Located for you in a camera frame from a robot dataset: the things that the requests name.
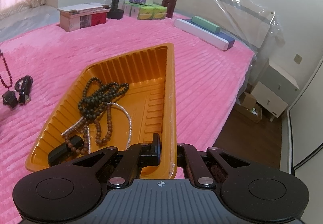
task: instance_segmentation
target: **brown floor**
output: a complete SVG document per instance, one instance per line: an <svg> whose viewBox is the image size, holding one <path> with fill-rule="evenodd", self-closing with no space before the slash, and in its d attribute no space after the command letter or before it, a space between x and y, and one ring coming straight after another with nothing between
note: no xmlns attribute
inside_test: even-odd
<svg viewBox="0 0 323 224"><path fill-rule="evenodd" d="M256 124L232 110L214 146L240 158L279 168L281 152L281 119L269 121L263 109L262 120Z"/></svg>

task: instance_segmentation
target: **power outlet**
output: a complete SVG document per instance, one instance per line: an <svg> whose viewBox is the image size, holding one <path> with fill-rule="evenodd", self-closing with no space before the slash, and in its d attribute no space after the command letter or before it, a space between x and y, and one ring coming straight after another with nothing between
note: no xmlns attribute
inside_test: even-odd
<svg viewBox="0 0 323 224"><path fill-rule="evenodd" d="M294 62L299 65L302 60L303 60L302 56L300 56L299 54L296 54L296 56L294 58Z"/></svg>

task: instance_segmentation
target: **gray drawer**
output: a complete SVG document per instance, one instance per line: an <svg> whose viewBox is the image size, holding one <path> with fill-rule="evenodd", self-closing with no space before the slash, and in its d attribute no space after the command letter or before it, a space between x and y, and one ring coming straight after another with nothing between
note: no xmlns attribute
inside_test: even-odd
<svg viewBox="0 0 323 224"><path fill-rule="evenodd" d="M278 95L288 105L290 105L299 93L299 89L287 78L272 68L267 66L259 81Z"/></svg>

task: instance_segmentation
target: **black humidifier base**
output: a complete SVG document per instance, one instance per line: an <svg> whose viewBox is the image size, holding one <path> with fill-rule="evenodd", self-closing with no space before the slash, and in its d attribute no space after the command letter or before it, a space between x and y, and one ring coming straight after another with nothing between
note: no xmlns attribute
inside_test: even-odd
<svg viewBox="0 0 323 224"><path fill-rule="evenodd" d="M120 20L123 17L124 10L117 9L107 12L107 18Z"/></svg>

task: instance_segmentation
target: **clear plastic sheet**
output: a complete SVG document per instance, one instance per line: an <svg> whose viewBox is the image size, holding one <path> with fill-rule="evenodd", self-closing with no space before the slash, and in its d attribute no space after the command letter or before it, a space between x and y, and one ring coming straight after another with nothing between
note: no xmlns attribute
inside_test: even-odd
<svg viewBox="0 0 323 224"><path fill-rule="evenodd" d="M256 80L272 52L284 44L276 13L249 0L177 0L175 11L216 23L255 52L238 95L248 82L252 84Z"/></svg>
<svg viewBox="0 0 323 224"><path fill-rule="evenodd" d="M59 11L50 6L29 8L0 21L0 42L25 32L59 22Z"/></svg>

